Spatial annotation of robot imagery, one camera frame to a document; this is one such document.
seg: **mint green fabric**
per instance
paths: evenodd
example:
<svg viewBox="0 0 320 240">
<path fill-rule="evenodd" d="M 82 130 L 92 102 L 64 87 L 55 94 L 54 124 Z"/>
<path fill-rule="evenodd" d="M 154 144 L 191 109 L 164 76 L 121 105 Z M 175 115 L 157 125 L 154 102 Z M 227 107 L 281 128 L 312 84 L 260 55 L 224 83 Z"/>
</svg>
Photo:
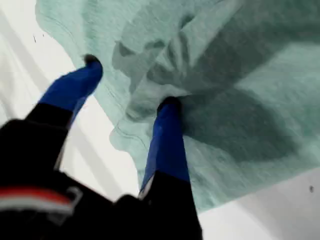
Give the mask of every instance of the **mint green fabric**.
<svg viewBox="0 0 320 240">
<path fill-rule="evenodd" d="M 38 0 L 36 18 L 76 67 L 101 60 L 95 97 L 140 182 L 169 95 L 200 212 L 319 166 L 318 0 Z"/>
</svg>

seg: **white floor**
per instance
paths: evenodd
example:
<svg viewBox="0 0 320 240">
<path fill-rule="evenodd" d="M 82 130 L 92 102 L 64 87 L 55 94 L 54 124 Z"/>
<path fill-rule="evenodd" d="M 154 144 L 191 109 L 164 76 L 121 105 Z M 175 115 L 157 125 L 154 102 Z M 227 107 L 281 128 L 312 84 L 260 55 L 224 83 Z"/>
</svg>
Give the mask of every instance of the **white floor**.
<svg viewBox="0 0 320 240">
<path fill-rule="evenodd" d="M 26 116 L 54 79 L 75 69 L 63 48 L 38 26 L 35 3 L 0 0 L 0 124 Z M 68 137 L 62 170 L 116 200 L 124 193 L 136 195 L 138 180 L 131 157 L 110 144 L 112 129 L 91 97 Z M 319 239 L 319 181 L 320 169 L 314 169 L 200 214 L 204 239 Z"/>
</svg>

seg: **white stripe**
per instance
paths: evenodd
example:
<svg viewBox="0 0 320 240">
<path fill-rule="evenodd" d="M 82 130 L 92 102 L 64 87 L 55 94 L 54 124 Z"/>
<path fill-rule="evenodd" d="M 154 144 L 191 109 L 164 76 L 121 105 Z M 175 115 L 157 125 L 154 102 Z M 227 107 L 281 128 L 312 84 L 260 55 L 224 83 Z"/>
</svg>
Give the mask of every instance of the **white stripe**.
<svg viewBox="0 0 320 240">
<path fill-rule="evenodd" d="M 43 212 L 60 212 L 72 215 L 74 208 L 71 204 L 45 201 L 34 197 L 4 197 L 0 199 L 0 211 L 33 209 Z"/>
</svg>

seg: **red stripe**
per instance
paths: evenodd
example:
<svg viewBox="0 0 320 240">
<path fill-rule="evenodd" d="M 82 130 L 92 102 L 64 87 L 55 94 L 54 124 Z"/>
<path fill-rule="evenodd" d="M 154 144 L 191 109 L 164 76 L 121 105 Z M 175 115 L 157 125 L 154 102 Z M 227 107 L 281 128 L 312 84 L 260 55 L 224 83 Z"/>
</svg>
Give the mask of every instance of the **red stripe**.
<svg viewBox="0 0 320 240">
<path fill-rule="evenodd" d="M 0 198 L 7 197 L 32 197 L 49 200 L 60 204 L 70 204 L 71 201 L 66 196 L 51 189 L 40 187 L 0 187 Z"/>
</svg>

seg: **wrinkled fabric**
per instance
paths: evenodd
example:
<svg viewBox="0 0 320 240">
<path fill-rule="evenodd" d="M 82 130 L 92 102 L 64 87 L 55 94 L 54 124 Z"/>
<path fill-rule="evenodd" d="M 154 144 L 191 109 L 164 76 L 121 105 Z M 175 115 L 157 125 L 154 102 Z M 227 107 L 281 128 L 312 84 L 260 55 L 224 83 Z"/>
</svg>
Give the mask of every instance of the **wrinkled fabric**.
<svg viewBox="0 0 320 240">
<path fill-rule="evenodd" d="M 76 67 L 101 60 L 95 97 L 140 183 L 170 95 L 199 212 L 319 166 L 318 0 L 38 0 L 36 18 Z"/>
</svg>

